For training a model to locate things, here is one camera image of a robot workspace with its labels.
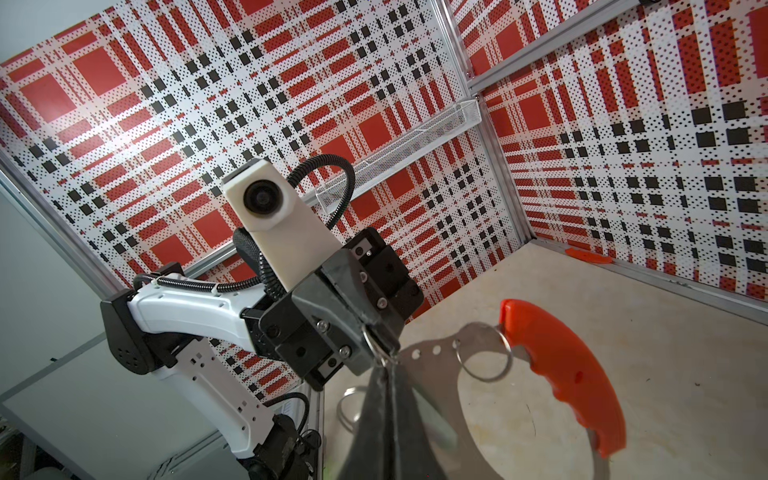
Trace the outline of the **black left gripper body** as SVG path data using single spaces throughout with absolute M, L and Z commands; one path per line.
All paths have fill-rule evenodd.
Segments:
M 406 321 L 424 294 L 395 249 L 367 227 L 349 240 L 259 318 L 278 359 L 321 391 L 345 367 L 361 375 L 375 356 L 400 350 Z

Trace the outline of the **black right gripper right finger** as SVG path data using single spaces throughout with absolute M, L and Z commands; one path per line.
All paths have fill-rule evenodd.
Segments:
M 392 367 L 392 478 L 446 479 L 421 420 L 405 368 Z

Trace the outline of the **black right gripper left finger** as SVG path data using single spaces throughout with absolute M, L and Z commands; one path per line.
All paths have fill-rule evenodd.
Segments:
M 339 473 L 339 479 L 390 479 L 393 467 L 393 414 L 390 375 L 385 367 L 373 369 L 367 386 L 357 433 Z

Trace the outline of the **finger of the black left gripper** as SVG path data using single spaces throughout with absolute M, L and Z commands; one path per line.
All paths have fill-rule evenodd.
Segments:
M 296 307 L 312 324 L 329 324 L 321 339 L 339 355 L 350 349 L 343 364 L 355 375 L 373 367 L 372 339 L 391 355 L 400 349 L 401 316 L 375 282 L 361 275 L 365 269 L 348 249 L 340 249 L 291 292 Z

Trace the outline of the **metal keyring gauge red handle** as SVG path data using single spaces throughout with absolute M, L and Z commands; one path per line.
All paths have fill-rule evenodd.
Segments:
M 626 445 L 614 388 L 595 355 L 563 322 L 522 300 L 505 300 L 497 324 L 472 322 L 444 338 L 393 355 L 374 345 L 374 367 L 405 368 L 432 451 L 446 479 L 500 479 L 546 413 L 569 408 L 586 432 L 592 477 L 610 477 L 610 459 Z M 357 433 L 351 394 L 339 420 Z

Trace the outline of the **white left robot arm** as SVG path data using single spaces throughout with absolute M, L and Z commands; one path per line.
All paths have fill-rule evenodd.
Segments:
M 178 263 L 140 275 L 100 305 L 108 346 L 125 369 L 185 396 L 250 478 L 314 479 L 320 433 L 256 398 L 218 359 L 214 342 L 284 362 L 321 391 L 341 369 L 369 370 L 376 350 L 396 353 L 424 295 L 373 228 L 282 294 L 269 294 L 267 281 L 267 274 L 234 284 L 197 281 Z

